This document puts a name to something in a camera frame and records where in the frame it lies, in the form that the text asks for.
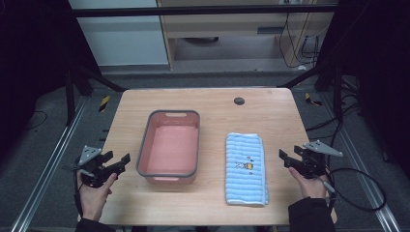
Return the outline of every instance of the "sleeve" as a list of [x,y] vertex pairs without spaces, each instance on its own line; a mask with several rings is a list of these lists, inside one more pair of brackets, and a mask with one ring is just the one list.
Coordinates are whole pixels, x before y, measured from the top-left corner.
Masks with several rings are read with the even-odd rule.
[[78,222],[75,232],[115,232],[115,229],[94,220],[82,218]]
[[290,232],[334,232],[335,225],[325,199],[305,198],[289,206]]

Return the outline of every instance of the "pink plastic basin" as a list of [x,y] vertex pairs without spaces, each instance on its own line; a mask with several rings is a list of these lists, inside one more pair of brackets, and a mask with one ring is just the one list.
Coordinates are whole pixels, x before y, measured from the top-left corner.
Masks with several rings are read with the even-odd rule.
[[154,111],[147,122],[136,169],[152,184],[190,184],[196,176],[198,142],[197,112]]

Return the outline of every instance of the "towel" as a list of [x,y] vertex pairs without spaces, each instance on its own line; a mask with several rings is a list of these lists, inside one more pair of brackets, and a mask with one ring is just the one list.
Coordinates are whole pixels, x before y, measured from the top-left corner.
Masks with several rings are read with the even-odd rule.
[[226,136],[225,193],[228,204],[269,203],[263,143],[256,133]]

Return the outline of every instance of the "wooden table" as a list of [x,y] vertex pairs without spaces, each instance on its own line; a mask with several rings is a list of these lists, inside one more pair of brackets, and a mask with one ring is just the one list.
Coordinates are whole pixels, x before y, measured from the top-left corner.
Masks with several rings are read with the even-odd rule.
[[[245,104],[237,105],[241,97]],[[157,109],[193,109],[200,115],[197,176],[188,186],[151,185],[135,168],[148,116]],[[227,205],[224,194],[225,138],[257,133],[265,149],[270,202],[265,207]],[[101,222],[120,225],[288,224],[287,207],[302,198],[297,182],[278,157],[308,142],[288,89],[146,89],[126,91],[103,147],[111,162],[131,154],[127,171],[111,188]]]

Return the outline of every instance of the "hand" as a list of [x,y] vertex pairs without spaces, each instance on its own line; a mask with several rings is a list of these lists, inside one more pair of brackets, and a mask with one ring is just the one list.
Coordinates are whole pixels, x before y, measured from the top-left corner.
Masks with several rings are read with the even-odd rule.
[[112,193],[109,189],[112,184],[114,184],[117,179],[117,174],[112,173],[99,188],[91,188],[86,185],[83,185],[81,181],[81,173],[77,172],[77,184],[79,187],[79,195],[81,200],[81,207],[83,218],[99,221],[100,217],[103,214],[103,206],[105,205],[106,198],[109,194]]
[[327,181],[326,176],[321,176],[320,179],[306,179],[295,168],[289,167],[289,172],[295,178],[301,187],[302,196],[304,198],[325,198],[326,188],[323,181]]

